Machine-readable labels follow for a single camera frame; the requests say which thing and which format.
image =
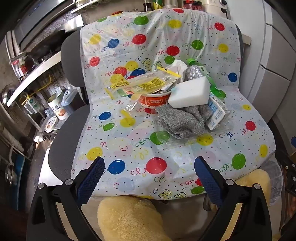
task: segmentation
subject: screw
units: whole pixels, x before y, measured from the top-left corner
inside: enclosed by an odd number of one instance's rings
[[[67,179],[67,180],[65,181],[65,184],[66,184],[67,186],[71,185],[72,183],[73,183],[73,179]]]
[[[232,186],[233,185],[233,180],[227,179],[226,183],[227,183],[227,185]]]
[[[254,188],[256,188],[257,190],[259,190],[261,188],[261,186],[258,183],[255,183]]]
[[[44,188],[44,186],[45,186],[44,183],[40,183],[40,184],[38,185],[38,188],[39,188],[39,189],[42,189],[42,188]]]

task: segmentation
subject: bottle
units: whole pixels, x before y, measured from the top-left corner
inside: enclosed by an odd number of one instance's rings
[[[217,89],[216,83],[207,71],[207,69],[199,62],[194,60],[193,58],[190,58],[187,60],[189,68],[186,70],[187,80],[192,80],[195,78],[199,78],[202,76],[207,77],[208,81],[211,84],[210,92],[218,97],[223,103],[225,103],[225,100],[220,93],[220,91]]]

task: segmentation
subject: plastic tablecloth with balloon print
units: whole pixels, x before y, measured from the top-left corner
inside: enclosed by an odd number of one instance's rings
[[[167,67],[175,59],[203,63],[231,110],[232,132],[205,134],[165,148],[155,133],[153,110],[121,110],[133,96],[111,99],[106,87]],[[93,196],[137,195],[172,200],[204,192],[194,171],[203,156],[225,178],[258,168],[275,151],[273,134],[240,94],[240,45],[233,22],[189,9],[123,12],[81,29],[81,64],[91,105],[73,162],[72,178],[102,156],[105,171]]]

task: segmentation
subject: gray cloth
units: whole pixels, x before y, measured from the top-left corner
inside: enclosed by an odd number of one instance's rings
[[[165,104],[155,110],[158,113],[160,125],[177,139],[206,133],[205,121],[213,113],[208,105],[174,109],[170,104]]]

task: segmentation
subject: yellow label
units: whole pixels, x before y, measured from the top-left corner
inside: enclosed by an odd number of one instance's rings
[[[121,87],[121,86],[127,86],[127,85],[129,85],[129,84],[130,84],[130,83],[129,83],[128,81],[123,80],[123,81],[118,81],[118,82],[112,84],[110,87],[111,87],[113,90],[115,90],[115,89],[118,88],[118,87]]]
[[[165,84],[165,82],[163,80],[161,80],[160,78],[154,78],[153,80],[151,80],[147,83],[141,84],[139,86],[145,90],[149,90],[149,89],[152,89],[155,87],[163,86],[164,84]]]

